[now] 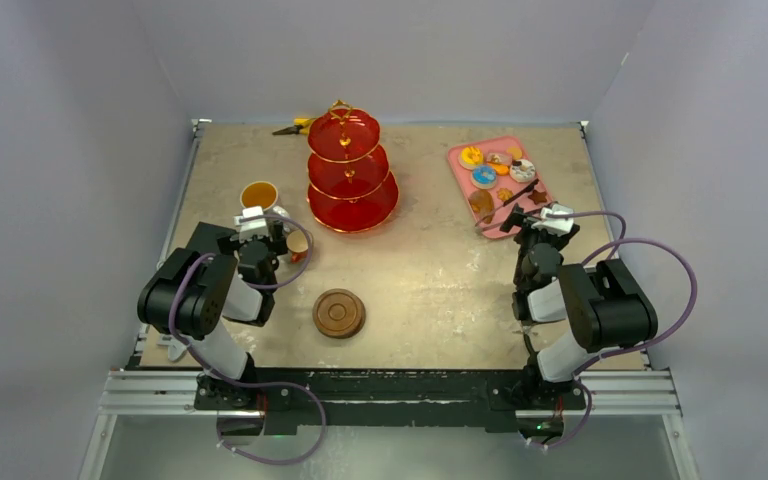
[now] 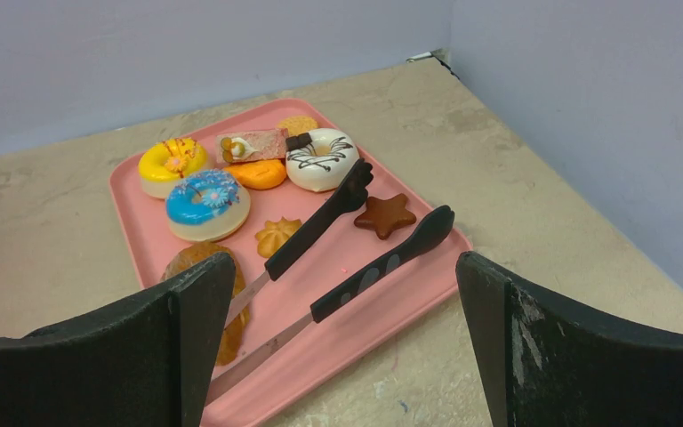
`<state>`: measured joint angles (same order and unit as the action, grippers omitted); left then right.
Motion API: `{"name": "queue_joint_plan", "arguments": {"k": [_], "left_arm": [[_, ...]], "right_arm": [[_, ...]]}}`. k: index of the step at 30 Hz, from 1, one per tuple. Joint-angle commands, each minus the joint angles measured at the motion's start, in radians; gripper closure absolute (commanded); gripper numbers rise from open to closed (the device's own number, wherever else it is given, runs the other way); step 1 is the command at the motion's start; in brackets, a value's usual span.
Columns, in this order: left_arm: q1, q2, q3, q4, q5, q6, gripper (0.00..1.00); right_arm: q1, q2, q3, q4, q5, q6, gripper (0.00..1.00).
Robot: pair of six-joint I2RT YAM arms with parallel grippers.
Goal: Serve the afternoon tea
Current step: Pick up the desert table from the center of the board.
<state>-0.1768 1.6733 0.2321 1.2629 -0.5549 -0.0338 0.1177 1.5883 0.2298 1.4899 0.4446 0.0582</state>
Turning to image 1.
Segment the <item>black serving tongs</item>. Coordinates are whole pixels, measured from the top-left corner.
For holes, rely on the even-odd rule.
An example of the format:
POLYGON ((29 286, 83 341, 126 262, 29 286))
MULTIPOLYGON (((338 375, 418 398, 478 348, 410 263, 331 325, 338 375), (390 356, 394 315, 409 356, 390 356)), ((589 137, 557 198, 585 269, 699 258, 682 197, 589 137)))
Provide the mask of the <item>black serving tongs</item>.
POLYGON ((526 193, 531 193, 536 186, 540 183, 539 179, 533 180, 531 183, 529 183, 526 187, 521 189, 515 194, 512 194, 508 199, 504 200, 500 206, 494 207, 493 209, 489 210, 488 212, 482 213, 479 216, 478 221, 475 223, 475 227, 478 228, 483 223, 488 223, 495 213, 499 211, 500 209, 507 207, 508 205, 511 205, 512 203, 515 203, 520 197, 525 195, 526 193))

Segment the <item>pink serving tray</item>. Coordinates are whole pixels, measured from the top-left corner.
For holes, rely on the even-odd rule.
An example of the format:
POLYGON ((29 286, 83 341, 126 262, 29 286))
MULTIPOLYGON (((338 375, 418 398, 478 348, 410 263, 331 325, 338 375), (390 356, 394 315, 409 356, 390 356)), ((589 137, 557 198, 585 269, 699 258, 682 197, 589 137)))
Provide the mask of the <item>pink serving tray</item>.
MULTIPOLYGON (((468 196, 475 190, 479 189, 476 188, 472 182, 471 182, 471 172, 464 169, 458 162, 458 154, 460 151, 468 146, 476 146, 478 147, 484 154, 488 154, 489 152, 506 152, 506 149, 511 146, 517 146, 520 147, 523 151, 524 158, 528 160, 528 155, 525 152, 522 143, 513 136, 502 136, 497 137, 493 139, 488 140, 482 140, 475 143, 469 143, 465 145, 459 145, 452 147, 448 153, 447 153, 447 161, 449 163, 450 169, 452 170, 455 179, 459 185, 460 190, 462 191, 462 194, 466 200, 468 200, 468 196)), ((537 176, 535 179, 539 179, 540 183, 536 186, 534 190, 540 190, 540 191, 546 191, 549 195, 548 203, 544 205, 535 205, 528 197, 527 195, 529 193, 526 193, 522 197, 520 197, 515 203, 512 203, 511 205, 508 205, 507 207, 504 207, 497 211, 493 217, 493 221, 490 224, 481 224, 479 227, 479 233, 482 234, 484 237, 488 239, 501 239, 505 237, 512 236, 516 234, 519 230, 518 227, 513 227, 510 232, 503 232, 499 229, 498 226, 495 226, 496 223, 503 222, 508 214, 511 212, 514 206, 520 206, 524 211, 531 211, 536 209, 537 211, 540 211, 540 209, 554 201, 554 198, 550 191, 547 189, 545 184, 542 181, 542 178, 539 173, 536 173, 537 176)), ((508 175, 498 177, 497 184, 494 188, 489 189, 489 193, 492 195, 494 199, 495 207, 498 207, 501 205, 502 201, 500 201, 496 197, 496 192, 500 188, 507 188, 513 192, 513 194, 517 193, 524 187, 526 187, 528 183, 518 183, 514 181, 512 178, 510 178, 508 175)))

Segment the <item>red three-tier cake stand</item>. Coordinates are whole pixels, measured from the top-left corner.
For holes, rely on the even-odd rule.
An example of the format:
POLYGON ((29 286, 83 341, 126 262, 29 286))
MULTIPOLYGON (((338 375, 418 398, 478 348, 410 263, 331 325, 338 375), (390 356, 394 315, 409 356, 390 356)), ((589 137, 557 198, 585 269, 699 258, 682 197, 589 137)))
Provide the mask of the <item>red three-tier cake stand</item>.
POLYGON ((313 120, 306 199, 317 222, 336 232, 361 233, 394 213, 399 187, 380 140, 379 122, 342 100, 313 120))

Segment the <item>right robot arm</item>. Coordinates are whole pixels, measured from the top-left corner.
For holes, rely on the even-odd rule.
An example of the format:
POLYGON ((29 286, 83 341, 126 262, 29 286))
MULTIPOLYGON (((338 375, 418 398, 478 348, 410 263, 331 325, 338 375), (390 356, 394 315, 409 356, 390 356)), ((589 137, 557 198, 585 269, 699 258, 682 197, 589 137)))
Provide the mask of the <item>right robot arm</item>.
POLYGON ((570 237, 527 228, 514 237, 514 318, 524 327, 568 322, 563 335, 532 354, 517 383, 505 389, 506 400, 516 407, 548 405, 573 389, 575 374, 587 361, 657 333, 654 307, 626 265, 603 260, 589 271, 566 264, 561 249, 570 237))

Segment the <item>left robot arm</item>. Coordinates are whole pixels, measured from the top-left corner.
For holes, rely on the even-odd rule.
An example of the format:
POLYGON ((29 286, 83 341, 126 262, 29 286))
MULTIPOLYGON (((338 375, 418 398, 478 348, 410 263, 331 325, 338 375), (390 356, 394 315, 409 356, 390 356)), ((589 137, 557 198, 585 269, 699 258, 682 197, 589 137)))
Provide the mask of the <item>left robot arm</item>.
POLYGON ((196 406, 244 409, 261 395, 251 354, 227 322, 264 326, 275 307, 276 270, 288 251, 280 220, 238 232, 200 222, 141 291, 139 320, 180 342, 202 367, 196 406))

